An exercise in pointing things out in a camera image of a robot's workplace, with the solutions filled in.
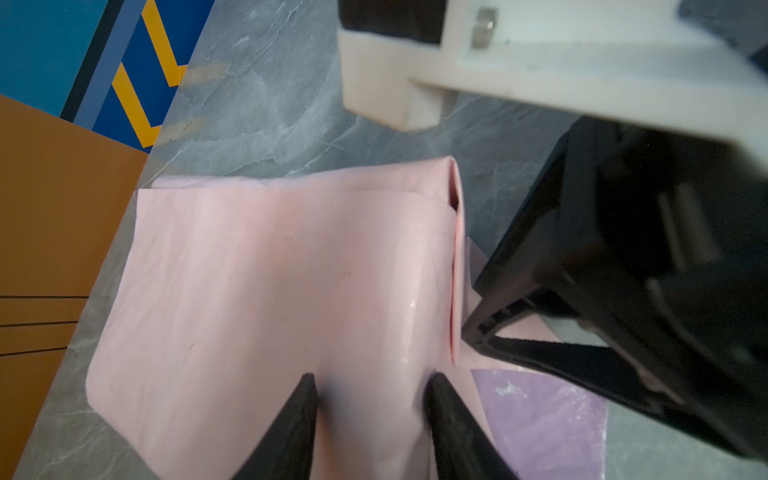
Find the purple wrapping paper sheet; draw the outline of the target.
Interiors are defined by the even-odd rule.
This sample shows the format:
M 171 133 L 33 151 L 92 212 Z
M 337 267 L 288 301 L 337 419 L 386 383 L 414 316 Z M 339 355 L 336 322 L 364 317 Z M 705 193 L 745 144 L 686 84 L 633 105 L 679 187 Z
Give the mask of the purple wrapping paper sheet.
M 435 372 L 520 477 L 603 477 L 603 400 L 459 341 L 485 259 L 453 158 L 165 176 L 136 200 L 85 390 L 157 477 L 233 477 L 310 373 L 313 478 L 432 479 Z

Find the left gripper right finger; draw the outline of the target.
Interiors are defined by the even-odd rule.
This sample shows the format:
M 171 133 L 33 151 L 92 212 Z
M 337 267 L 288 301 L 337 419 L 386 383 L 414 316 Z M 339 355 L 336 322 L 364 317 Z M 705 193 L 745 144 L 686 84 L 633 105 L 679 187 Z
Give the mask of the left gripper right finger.
M 424 410 L 440 480 L 519 479 L 443 373 L 436 372 L 430 377 L 424 393 Z

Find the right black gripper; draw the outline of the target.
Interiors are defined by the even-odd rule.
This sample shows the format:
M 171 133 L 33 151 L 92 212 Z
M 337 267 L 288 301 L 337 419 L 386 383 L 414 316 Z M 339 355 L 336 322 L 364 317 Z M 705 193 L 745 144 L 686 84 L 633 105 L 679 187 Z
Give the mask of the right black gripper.
M 767 179 L 734 147 L 578 120 L 474 287 L 481 356 L 766 459 Z M 586 317 L 612 349 L 501 336 L 532 313 Z

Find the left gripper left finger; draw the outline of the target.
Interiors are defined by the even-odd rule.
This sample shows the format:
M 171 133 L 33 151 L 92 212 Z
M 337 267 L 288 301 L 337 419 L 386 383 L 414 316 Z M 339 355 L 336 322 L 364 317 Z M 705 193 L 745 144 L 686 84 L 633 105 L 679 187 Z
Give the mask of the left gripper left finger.
M 233 479 L 309 479 L 317 411 L 315 376 L 306 373 Z

